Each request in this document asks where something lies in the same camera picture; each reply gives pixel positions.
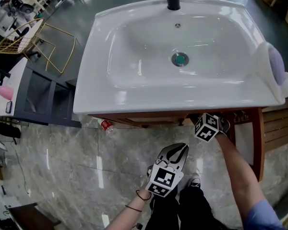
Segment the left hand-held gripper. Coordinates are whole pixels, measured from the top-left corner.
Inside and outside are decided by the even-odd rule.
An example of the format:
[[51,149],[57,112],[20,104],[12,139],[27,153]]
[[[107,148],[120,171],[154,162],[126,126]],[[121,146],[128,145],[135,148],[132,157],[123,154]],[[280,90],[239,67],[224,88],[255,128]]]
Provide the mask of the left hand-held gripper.
[[166,197],[184,176],[182,169],[188,152],[189,146],[186,143],[175,143],[163,148],[148,172],[145,190]]

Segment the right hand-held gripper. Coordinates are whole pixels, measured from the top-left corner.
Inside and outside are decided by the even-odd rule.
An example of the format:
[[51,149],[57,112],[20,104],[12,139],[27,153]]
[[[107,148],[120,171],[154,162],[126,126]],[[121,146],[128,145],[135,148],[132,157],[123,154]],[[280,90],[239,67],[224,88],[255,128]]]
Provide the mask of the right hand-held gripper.
[[210,142],[217,134],[227,134],[230,122],[224,117],[203,113],[195,124],[195,137]]

